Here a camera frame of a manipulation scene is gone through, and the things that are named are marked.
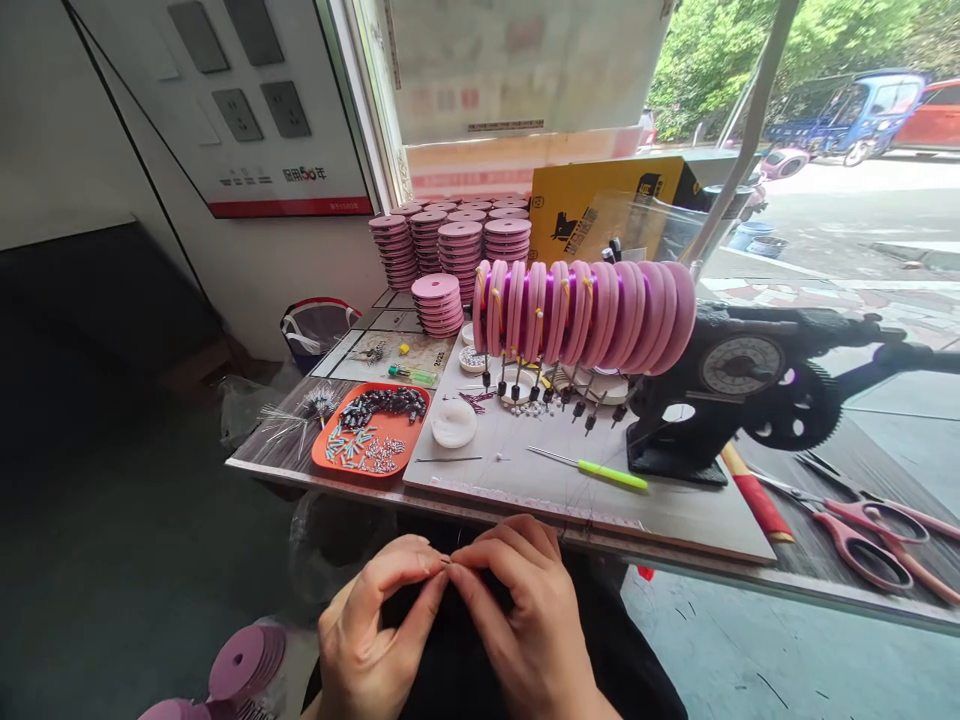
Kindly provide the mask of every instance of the trash bin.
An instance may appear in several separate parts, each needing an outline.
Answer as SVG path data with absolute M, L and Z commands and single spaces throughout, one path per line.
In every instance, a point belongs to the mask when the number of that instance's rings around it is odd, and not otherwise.
M 753 220 L 740 223 L 734 231 L 733 237 L 730 238 L 727 247 L 731 250 L 746 250 L 755 237 L 770 235 L 773 230 L 773 226 Z

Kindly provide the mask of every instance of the electrical outlet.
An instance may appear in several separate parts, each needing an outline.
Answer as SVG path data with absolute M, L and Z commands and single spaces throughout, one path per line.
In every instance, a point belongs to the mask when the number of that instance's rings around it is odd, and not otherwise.
M 257 119 L 253 116 L 243 90 L 217 90 L 213 93 L 213 101 L 220 108 L 220 114 L 227 121 L 227 127 L 237 142 L 263 140 L 263 133 L 260 132 L 260 126 L 257 125 Z
M 300 96 L 292 80 L 278 83 L 264 83 L 260 86 L 263 97 L 273 113 L 273 121 L 277 124 L 280 137 L 310 137 L 310 125 L 307 116 L 303 114 L 300 105 Z

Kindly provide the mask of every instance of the light switch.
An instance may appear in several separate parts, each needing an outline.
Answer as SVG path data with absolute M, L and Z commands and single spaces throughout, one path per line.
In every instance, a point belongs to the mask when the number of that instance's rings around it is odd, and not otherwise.
M 260 126 L 257 125 L 257 119 L 253 116 L 253 110 L 250 109 L 243 90 L 217 90 L 213 93 L 213 100 L 237 142 L 263 140 L 263 133 L 260 132 Z
M 283 62 L 283 51 L 263 0 L 223 0 L 223 4 L 251 65 Z
M 168 7 L 167 12 L 197 70 L 214 73 L 230 69 L 202 3 L 198 0 L 177 3 Z
M 310 125 L 303 114 L 300 96 L 292 80 L 264 83 L 260 86 L 263 97 L 270 106 L 273 121 L 280 136 L 285 138 L 310 137 Z

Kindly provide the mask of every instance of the hand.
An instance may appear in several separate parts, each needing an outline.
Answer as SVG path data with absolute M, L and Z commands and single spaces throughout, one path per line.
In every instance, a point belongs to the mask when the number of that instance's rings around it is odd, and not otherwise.
M 447 585 L 444 559 L 426 538 L 404 535 L 337 593 L 318 623 L 323 691 L 317 717 L 394 720 L 400 715 Z M 403 624 L 381 630 L 384 601 L 404 585 L 428 578 Z
M 530 515 L 507 518 L 457 550 L 447 568 L 463 596 L 515 718 L 617 717 L 597 689 L 573 581 L 557 534 Z M 510 591 L 504 616 L 476 570 Z

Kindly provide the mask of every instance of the gear wheel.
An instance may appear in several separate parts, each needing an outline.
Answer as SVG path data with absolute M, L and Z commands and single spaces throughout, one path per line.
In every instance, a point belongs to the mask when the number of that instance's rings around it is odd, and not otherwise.
M 829 438 L 840 422 L 842 406 L 836 382 L 822 367 L 809 362 L 792 365 L 783 377 L 744 404 L 743 429 L 775 450 L 809 450 Z

